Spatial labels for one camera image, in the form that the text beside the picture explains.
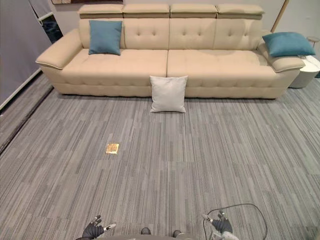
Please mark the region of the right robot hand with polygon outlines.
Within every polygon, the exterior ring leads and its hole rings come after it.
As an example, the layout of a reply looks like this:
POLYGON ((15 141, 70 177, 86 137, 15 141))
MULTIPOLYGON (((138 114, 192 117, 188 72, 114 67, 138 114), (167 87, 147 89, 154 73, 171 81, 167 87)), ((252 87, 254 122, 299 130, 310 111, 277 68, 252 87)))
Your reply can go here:
POLYGON ((221 209, 219 210, 219 214, 218 214, 219 219, 213 219, 204 213, 202 213, 201 216, 205 221, 207 221, 212 226, 214 226, 214 228, 221 234, 224 234, 226 232, 231 234, 233 233, 232 225, 229 219, 225 216, 225 212, 222 211, 221 209))

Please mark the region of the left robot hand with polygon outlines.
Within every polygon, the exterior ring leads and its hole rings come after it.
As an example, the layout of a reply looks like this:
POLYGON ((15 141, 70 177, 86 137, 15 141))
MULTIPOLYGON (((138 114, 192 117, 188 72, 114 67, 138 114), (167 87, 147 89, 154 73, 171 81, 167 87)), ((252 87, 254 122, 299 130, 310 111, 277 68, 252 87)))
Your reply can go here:
POLYGON ((82 237, 89 240, 96 239, 100 235, 104 234, 105 232, 113 230, 117 226, 116 222, 111 222, 106 226, 100 225, 101 222, 102 222, 101 215, 98 214, 85 227, 82 233, 82 237))

